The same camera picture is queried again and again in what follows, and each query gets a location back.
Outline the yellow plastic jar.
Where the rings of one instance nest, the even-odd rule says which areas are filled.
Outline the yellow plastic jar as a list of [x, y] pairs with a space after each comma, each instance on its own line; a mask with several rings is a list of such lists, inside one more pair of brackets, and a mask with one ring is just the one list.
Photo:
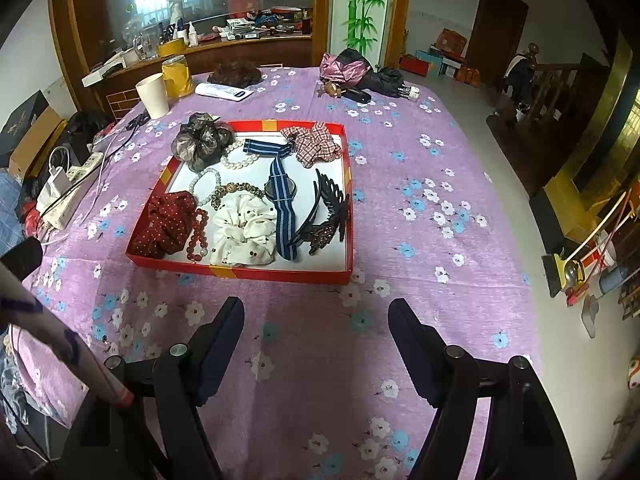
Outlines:
[[162, 73], [168, 99], [171, 101], [190, 96], [194, 92], [191, 71], [183, 54], [165, 60], [162, 63]]

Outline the white printed scrunchie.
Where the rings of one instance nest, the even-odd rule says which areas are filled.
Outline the white printed scrunchie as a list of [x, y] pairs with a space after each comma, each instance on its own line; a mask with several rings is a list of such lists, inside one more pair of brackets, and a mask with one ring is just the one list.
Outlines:
[[227, 194], [212, 218], [212, 266], [269, 266], [276, 256], [277, 211], [256, 194]]

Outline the wooden counter shelf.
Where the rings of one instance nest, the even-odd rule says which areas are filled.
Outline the wooden counter shelf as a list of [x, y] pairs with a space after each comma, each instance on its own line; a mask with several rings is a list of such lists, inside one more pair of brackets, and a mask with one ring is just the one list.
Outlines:
[[[307, 67], [312, 65], [312, 37], [293, 35], [262, 39], [219, 41], [204, 46], [187, 48], [182, 52], [192, 75], [210, 73], [213, 67], [227, 61], [250, 61], [256, 65], [282, 64]], [[86, 90], [96, 99], [96, 104], [111, 113], [113, 103], [137, 99], [134, 86], [147, 76], [162, 71], [164, 58], [139, 61], [131, 67], [120, 68]]]

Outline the dark red polka-dot scrunchie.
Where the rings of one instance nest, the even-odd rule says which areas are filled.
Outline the dark red polka-dot scrunchie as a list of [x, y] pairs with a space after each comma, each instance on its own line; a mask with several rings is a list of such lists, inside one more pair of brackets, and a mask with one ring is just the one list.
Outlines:
[[152, 196], [145, 208], [148, 222], [132, 240], [130, 254], [163, 259], [181, 252], [192, 232], [196, 208], [198, 203], [188, 191]]

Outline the white power strip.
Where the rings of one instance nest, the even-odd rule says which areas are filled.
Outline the white power strip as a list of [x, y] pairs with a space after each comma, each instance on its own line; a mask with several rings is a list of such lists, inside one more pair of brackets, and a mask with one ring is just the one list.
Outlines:
[[36, 203], [40, 221], [45, 226], [64, 230], [84, 199], [102, 167], [104, 154], [92, 153], [81, 165], [70, 162], [68, 148], [55, 148], [49, 156], [47, 180]]

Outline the red tray box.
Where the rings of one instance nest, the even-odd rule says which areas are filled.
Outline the red tray box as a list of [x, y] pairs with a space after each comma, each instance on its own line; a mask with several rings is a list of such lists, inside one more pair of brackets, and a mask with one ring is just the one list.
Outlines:
[[138, 266], [177, 273], [273, 282], [345, 285], [354, 268], [352, 172], [343, 125], [327, 122], [340, 156], [304, 167], [283, 159], [295, 212], [296, 256], [277, 251], [278, 210], [271, 155], [246, 154], [246, 141], [285, 144], [282, 130], [312, 128], [294, 120], [236, 120], [229, 159], [192, 171], [171, 157], [126, 247]]

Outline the black hair claw clip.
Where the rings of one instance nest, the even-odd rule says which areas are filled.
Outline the black hair claw clip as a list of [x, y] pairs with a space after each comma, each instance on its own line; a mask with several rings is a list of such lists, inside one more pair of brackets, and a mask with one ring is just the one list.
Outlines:
[[316, 176], [316, 181], [320, 184], [321, 198], [311, 236], [306, 242], [309, 245], [308, 254], [311, 256], [326, 248], [335, 234], [338, 234], [338, 239], [344, 242], [350, 216], [350, 196], [345, 194], [340, 186], [326, 174], [317, 170]]

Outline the pink striped cloth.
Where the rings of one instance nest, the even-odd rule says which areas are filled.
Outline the pink striped cloth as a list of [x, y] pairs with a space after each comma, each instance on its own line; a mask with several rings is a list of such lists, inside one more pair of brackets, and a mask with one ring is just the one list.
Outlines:
[[319, 65], [320, 78], [345, 87], [355, 87], [367, 75], [370, 65], [367, 61], [341, 62], [336, 55], [325, 53]]

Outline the red plaid scrunchie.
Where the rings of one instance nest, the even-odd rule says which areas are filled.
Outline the red plaid scrunchie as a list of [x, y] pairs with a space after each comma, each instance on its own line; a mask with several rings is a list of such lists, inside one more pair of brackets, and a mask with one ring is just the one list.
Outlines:
[[334, 141], [324, 122], [315, 122], [308, 128], [286, 127], [280, 133], [285, 140], [293, 143], [296, 158], [306, 169], [317, 162], [333, 162], [342, 156], [342, 148]]

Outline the white paper cup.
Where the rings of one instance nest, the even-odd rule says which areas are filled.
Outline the white paper cup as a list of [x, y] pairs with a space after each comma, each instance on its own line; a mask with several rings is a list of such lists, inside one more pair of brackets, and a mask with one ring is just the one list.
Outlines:
[[162, 73], [140, 80], [136, 84], [136, 90], [151, 119], [161, 118], [169, 112], [169, 100]]

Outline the white remote control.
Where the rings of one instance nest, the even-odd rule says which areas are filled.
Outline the white remote control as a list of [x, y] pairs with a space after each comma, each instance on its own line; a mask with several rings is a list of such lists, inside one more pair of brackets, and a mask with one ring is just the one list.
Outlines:
[[198, 96], [232, 102], [241, 102], [254, 93], [253, 90], [225, 86], [224, 84], [211, 84], [210, 82], [201, 82], [194, 91]]

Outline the white spray bottle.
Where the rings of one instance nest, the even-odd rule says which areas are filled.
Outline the white spray bottle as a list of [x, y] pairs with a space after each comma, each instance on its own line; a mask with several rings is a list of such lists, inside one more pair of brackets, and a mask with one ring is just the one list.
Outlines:
[[188, 37], [189, 37], [189, 46], [197, 47], [198, 46], [198, 31], [192, 22], [189, 23], [188, 28]]

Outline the black headband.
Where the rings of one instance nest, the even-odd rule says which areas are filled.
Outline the black headband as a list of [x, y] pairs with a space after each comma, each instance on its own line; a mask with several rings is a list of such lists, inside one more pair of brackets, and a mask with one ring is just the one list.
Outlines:
[[302, 225], [297, 229], [294, 236], [288, 242], [288, 246], [297, 247], [303, 243], [308, 242], [311, 236], [312, 228], [314, 227], [314, 220], [316, 220], [317, 211], [319, 208], [321, 198], [319, 181], [314, 181], [314, 204], [311, 210], [308, 212], [306, 219]]

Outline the black organza scrunchie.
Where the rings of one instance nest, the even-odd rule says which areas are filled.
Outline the black organza scrunchie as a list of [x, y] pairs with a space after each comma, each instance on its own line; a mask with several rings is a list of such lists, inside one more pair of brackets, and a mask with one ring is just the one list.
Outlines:
[[194, 113], [171, 142], [171, 153], [196, 174], [220, 162], [235, 140], [234, 129], [208, 113]]

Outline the cardboard box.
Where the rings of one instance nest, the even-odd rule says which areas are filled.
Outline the cardboard box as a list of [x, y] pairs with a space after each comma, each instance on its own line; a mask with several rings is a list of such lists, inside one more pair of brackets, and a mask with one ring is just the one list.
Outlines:
[[38, 176], [66, 125], [66, 120], [50, 106], [32, 123], [9, 161], [8, 174], [18, 184]]

